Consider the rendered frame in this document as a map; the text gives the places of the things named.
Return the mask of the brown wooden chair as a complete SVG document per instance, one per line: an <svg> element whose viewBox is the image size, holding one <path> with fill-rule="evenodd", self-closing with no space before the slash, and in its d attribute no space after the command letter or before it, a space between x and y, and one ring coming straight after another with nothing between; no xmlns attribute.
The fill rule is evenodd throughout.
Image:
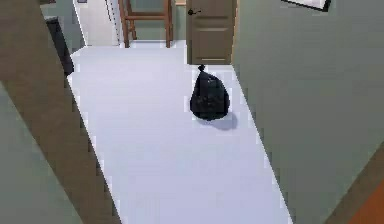
<svg viewBox="0 0 384 224"><path fill-rule="evenodd" d="M160 12L133 11L131 0L118 0L120 19L123 31L123 43L125 48L130 47L129 34L137 39L135 21L160 20L164 22L166 47L173 41L172 0L163 0L163 9Z"/></svg>

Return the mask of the black rubbish bag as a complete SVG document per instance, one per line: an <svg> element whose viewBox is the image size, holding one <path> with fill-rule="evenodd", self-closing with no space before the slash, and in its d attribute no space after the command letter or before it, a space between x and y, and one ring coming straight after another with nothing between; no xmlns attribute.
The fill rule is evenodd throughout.
<svg viewBox="0 0 384 224"><path fill-rule="evenodd" d="M223 82L205 72L205 66L198 66L199 74L190 98L190 111L205 121L225 117L229 112L229 94Z"/></svg>

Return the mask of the brown door frame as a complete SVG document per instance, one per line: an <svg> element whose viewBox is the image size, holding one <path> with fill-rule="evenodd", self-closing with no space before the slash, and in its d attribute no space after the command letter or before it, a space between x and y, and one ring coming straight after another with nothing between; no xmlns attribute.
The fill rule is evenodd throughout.
<svg viewBox="0 0 384 224"><path fill-rule="evenodd" d="M0 0L0 82L83 224L122 224L38 0Z"/></svg>

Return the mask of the black bin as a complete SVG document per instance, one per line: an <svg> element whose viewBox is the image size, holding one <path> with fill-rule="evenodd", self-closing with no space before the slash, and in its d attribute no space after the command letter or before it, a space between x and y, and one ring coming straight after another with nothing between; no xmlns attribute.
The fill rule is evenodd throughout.
<svg viewBox="0 0 384 224"><path fill-rule="evenodd" d="M70 56L58 17L48 16L45 17L45 21L62 64L64 75L69 76L74 71L74 64Z"/></svg>

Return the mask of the black framed picture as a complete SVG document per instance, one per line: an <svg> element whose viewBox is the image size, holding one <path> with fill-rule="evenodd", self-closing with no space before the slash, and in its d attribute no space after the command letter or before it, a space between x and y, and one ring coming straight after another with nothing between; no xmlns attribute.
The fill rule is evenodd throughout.
<svg viewBox="0 0 384 224"><path fill-rule="evenodd" d="M327 12L332 0L281 0L290 6L308 8L315 11Z"/></svg>

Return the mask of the white cabinet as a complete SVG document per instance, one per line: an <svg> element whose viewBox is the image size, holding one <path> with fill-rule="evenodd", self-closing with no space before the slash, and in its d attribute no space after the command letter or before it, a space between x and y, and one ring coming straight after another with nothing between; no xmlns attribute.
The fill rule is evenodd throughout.
<svg viewBox="0 0 384 224"><path fill-rule="evenodd" d="M87 46L118 46L121 19L118 0L73 0Z"/></svg>

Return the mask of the brown room door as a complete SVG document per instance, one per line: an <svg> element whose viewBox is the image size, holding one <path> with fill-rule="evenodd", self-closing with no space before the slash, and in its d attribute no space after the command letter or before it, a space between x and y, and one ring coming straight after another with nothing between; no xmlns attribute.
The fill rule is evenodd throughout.
<svg viewBox="0 0 384 224"><path fill-rule="evenodd" d="M188 15L189 9L202 12ZM187 63L230 65L237 0L186 0Z"/></svg>

